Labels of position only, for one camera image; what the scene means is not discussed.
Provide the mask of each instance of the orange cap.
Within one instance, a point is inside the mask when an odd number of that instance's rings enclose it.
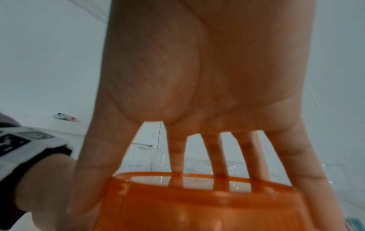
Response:
[[[313,231],[293,187],[238,177],[133,172],[110,179],[96,231]]]

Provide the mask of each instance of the palm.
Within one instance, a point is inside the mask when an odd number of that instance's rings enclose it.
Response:
[[[93,187],[103,188],[139,126],[163,121],[173,171],[183,170],[187,137],[201,133],[213,171],[227,174],[219,134],[230,131],[250,177],[268,179],[255,134],[263,130],[307,197],[316,224],[338,229],[338,223],[324,222],[340,212],[328,214],[338,208],[300,117],[314,2],[224,2],[114,1],[119,10],[111,14],[82,151],[108,154],[102,160],[81,155],[78,171],[99,161],[103,177]],[[326,192],[322,196],[308,187],[308,179],[317,178],[313,185]]]

